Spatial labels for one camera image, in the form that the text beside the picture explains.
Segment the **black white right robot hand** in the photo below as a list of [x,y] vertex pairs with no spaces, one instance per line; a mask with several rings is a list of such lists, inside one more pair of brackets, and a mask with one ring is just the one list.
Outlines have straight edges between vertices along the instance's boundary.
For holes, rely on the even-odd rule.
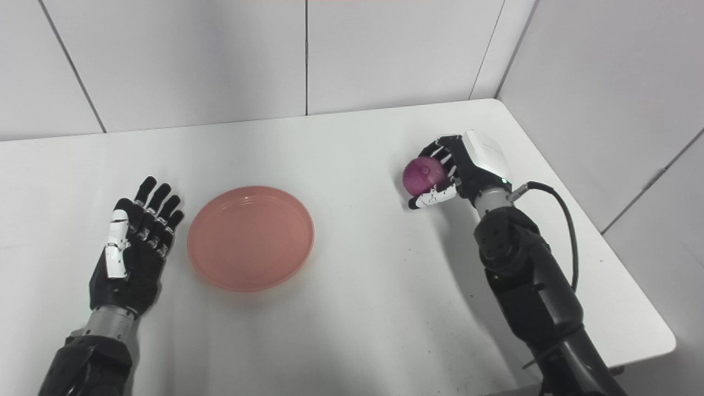
[[510,172],[500,148],[490,138],[475,132],[442,135],[418,155],[437,160],[445,178],[422,193],[412,195],[410,210],[439,205],[454,198],[468,200],[478,215],[501,207],[511,207],[513,192]]

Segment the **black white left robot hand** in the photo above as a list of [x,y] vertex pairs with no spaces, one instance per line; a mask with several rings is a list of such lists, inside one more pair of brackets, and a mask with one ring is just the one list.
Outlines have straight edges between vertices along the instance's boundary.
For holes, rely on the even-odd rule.
[[90,309],[118,307],[136,318],[157,299],[161,275],[184,213],[168,183],[148,176],[134,198],[115,204],[89,283]]

